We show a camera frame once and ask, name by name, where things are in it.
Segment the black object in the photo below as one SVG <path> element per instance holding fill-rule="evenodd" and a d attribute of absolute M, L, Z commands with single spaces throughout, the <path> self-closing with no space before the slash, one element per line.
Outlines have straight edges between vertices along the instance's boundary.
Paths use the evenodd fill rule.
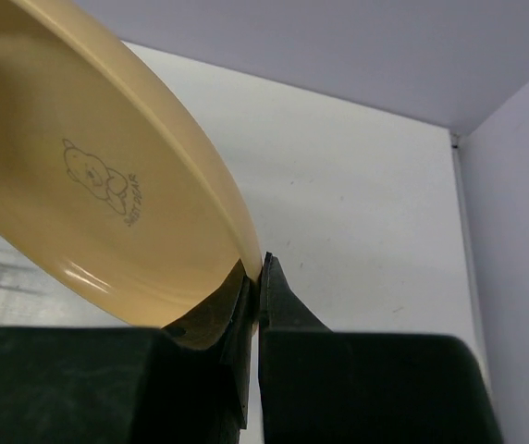
<path fill-rule="evenodd" d="M 268 254 L 163 330 L 0 328 L 0 443 L 237 443 L 257 313 L 266 444 L 501 442 L 461 342 L 333 333 Z"/>

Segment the gray wall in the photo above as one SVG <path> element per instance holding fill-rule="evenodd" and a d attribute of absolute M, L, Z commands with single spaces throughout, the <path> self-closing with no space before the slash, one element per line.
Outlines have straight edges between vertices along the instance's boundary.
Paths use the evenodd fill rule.
<path fill-rule="evenodd" d="M 529 81 L 529 0 L 77 0 L 122 38 L 469 132 Z"/>
<path fill-rule="evenodd" d="M 529 83 L 460 153 L 496 404 L 529 443 Z"/>

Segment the bear drawing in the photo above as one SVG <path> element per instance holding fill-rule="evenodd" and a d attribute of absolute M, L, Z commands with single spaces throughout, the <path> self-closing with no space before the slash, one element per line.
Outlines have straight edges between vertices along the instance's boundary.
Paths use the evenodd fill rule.
<path fill-rule="evenodd" d="M 127 206 L 127 187 L 129 184 L 125 177 L 93 154 L 84 153 L 67 139 L 63 140 L 65 146 L 64 158 L 68 166 L 69 176 L 86 187 L 97 199 L 105 201 L 117 213 L 125 215 Z"/>

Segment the wall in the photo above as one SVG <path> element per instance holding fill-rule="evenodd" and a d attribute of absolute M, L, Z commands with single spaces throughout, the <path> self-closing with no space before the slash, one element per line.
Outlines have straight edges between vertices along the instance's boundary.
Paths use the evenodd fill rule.
<path fill-rule="evenodd" d="M 529 83 L 461 147 L 493 390 L 507 442 L 529 443 Z"/>
<path fill-rule="evenodd" d="M 529 2 L 76 0 L 125 40 L 470 132 L 529 81 Z"/>

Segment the white surface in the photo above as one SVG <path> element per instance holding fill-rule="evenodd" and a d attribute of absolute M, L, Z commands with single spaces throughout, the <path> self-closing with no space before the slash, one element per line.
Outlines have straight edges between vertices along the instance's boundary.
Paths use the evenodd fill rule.
<path fill-rule="evenodd" d="M 529 83 L 464 142 L 486 346 L 506 442 L 529 443 Z"/>
<path fill-rule="evenodd" d="M 529 81 L 529 0 L 76 0 L 121 38 L 471 132 Z"/>
<path fill-rule="evenodd" d="M 214 141 L 264 250 L 280 258 L 292 288 L 325 323 L 337 330 L 447 333 L 477 350 L 444 129 L 133 49 Z M 16 252 L 3 254 L 16 263 Z M 63 323 L 70 316 L 78 325 L 116 322 L 29 267 L 12 285 L 31 276 L 28 289 L 43 294 L 14 293 L 15 308 L 0 322 Z M 28 301 L 24 308 L 21 301 Z M 256 380 L 253 360 L 244 444 L 261 439 Z"/>

